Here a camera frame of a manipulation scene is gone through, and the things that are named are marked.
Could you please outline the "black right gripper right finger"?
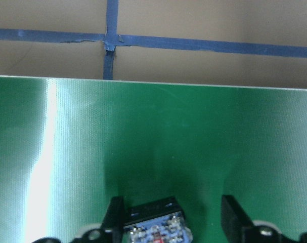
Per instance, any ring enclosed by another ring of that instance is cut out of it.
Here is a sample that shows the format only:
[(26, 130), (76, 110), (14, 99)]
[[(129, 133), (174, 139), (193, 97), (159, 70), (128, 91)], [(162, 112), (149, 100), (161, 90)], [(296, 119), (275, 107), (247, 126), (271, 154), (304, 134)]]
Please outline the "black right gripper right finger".
[(307, 242), (307, 232), (293, 240), (271, 222), (251, 220), (232, 195), (222, 195), (221, 226), (228, 242)]

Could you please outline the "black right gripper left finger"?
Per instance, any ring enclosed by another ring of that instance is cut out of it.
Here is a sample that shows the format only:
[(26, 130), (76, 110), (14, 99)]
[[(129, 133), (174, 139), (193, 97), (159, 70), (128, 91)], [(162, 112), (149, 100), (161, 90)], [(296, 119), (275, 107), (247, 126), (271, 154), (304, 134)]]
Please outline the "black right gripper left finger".
[(124, 199), (112, 197), (102, 223), (85, 226), (72, 242), (122, 242)]

